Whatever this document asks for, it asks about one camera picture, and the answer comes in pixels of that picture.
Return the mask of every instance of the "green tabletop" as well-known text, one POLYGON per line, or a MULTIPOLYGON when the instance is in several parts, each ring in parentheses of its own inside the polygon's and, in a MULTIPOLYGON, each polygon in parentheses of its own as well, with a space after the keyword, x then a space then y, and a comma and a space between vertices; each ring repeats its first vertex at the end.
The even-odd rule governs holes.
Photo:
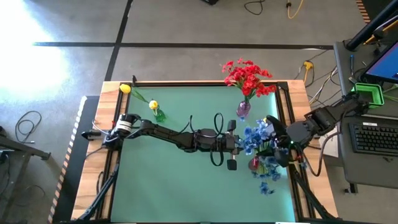
MULTIPOLYGON (((254 97, 245 121, 236 116, 243 99, 239 89, 226 86, 141 87, 145 98, 158 101, 167 120, 160 125, 180 131, 193 115, 193 128, 213 128, 217 112, 237 120, 235 134, 255 126, 267 114, 277 117, 275 94, 254 97)), ((148 104, 131 96, 129 113, 155 123, 148 104)), ((269 181, 272 195, 261 195, 260 180, 248 169, 252 156, 237 156, 238 170, 226 162, 215 167, 205 152, 189 154, 149 136, 125 140, 113 200, 112 222, 294 222, 287 171, 269 181)))

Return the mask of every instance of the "red object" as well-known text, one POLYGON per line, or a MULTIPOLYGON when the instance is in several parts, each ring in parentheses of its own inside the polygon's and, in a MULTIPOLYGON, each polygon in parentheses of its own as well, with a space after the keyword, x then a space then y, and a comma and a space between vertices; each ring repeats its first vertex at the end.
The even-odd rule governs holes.
POLYGON ((272 75, 267 70, 261 70, 254 62, 247 60, 243 61, 240 58, 236 61, 238 65, 243 64, 244 67, 235 67, 234 61, 229 61, 223 65, 222 72, 228 72, 228 76, 224 79, 228 86, 234 85, 242 90, 245 96, 245 101, 249 101, 254 95, 260 97, 261 95, 268 95, 276 91, 276 86, 264 86, 261 83, 261 77, 272 78, 272 75))

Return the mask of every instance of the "concrete floor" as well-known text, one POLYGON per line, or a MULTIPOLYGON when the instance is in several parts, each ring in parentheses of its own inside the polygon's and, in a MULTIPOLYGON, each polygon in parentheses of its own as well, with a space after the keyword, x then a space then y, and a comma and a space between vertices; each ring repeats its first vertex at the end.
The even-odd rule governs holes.
MULTIPOLYGON (((364 22, 354 0, 306 0, 295 19, 285 3, 266 1, 264 12, 244 10, 247 1, 134 0, 123 42, 327 44, 349 39, 364 22)), ((127 0, 9 1, 0 3, 4 34, 0 73, 0 124, 13 138, 14 125, 28 110, 43 121, 30 137, 35 147, 50 151, 57 166, 38 158, 29 163, 25 184, 38 184, 43 199, 14 210, 13 220, 47 220, 60 166, 65 157, 80 99, 98 95, 112 47, 32 47, 32 42, 115 42, 127 0)), ((298 1, 293 2, 296 9, 298 1)), ((112 80, 219 80, 219 64, 244 57, 269 69, 277 79, 292 79, 303 61, 320 50, 121 48, 112 80)), ((313 60, 315 77, 335 66, 333 51, 313 60)), ((308 88, 313 95, 323 79, 308 88)), ((329 83, 321 100, 340 88, 329 83)), ((339 94, 329 102, 340 97, 339 94)), ((329 167, 333 194, 342 218, 395 223, 398 191, 359 186, 359 195, 343 195, 341 169, 329 167)))

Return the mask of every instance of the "green tray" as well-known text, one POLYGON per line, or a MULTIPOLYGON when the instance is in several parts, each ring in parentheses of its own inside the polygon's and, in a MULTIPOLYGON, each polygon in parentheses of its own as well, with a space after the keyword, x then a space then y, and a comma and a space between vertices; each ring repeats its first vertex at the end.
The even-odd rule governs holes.
POLYGON ((374 109, 384 105, 381 87, 375 84, 355 83, 352 91, 359 93, 361 97, 369 101, 369 108, 374 109))

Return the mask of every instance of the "black floor stripe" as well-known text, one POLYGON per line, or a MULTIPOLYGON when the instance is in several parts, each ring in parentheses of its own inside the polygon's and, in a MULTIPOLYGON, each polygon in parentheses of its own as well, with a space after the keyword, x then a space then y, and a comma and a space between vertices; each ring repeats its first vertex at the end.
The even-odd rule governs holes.
POLYGON ((34 42, 33 46, 42 47, 114 47, 110 42, 34 42))
POLYGON ((132 4, 132 0, 128 0, 127 4, 126 4, 126 8, 124 9, 122 23, 120 24, 118 37, 116 38, 116 45, 113 47, 111 60, 109 61, 108 69, 106 71, 106 75, 105 75, 105 79, 104 79, 105 82, 111 81, 111 79, 112 79, 114 66, 116 64, 116 59, 118 58, 118 54, 119 54, 119 49, 120 49, 119 45, 123 40, 123 34, 124 34, 124 31, 126 30, 127 21, 129 19, 129 12, 130 12, 130 8, 131 8, 131 4, 132 4))
POLYGON ((206 49, 321 49, 321 50, 333 50, 333 46, 332 45, 302 45, 302 44, 121 43, 120 47, 206 48, 206 49))

